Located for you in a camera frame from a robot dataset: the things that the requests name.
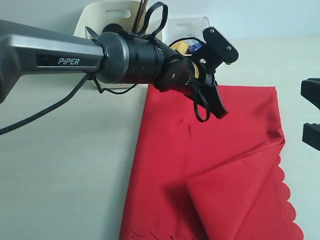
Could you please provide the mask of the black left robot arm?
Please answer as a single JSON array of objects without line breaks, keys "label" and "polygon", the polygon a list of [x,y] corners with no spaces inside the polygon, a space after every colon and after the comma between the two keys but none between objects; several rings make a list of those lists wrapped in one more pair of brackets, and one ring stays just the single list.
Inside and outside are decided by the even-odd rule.
[{"label": "black left robot arm", "polygon": [[214,74],[199,57],[173,50],[156,33],[124,29],[86,39],[2,20],[0,22],[0,98],[24,75],[86,73],[104,84],[151,84],[177,91],[216,118],[227,114]]}]

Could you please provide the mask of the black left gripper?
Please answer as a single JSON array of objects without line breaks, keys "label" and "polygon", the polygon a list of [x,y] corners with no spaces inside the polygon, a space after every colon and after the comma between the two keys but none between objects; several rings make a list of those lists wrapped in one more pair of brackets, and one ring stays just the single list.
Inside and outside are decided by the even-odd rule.
[{"label": "black left gripper", "polygon": [[[126,84],[151,84],[160,92],[174,90],[189,96],[193,95],[192,85],[195,85],[208,103],[209,111],[217,119],[228,114],[214,76],[207,74],[199,61],[191,60],[190,56],[182,55],[155,38],[123,37],[132,42],[131,65],[124,81]],[[105,46],[99,44],[104,56],[97,76],[103,72],[103,60],[108,58]]]}]

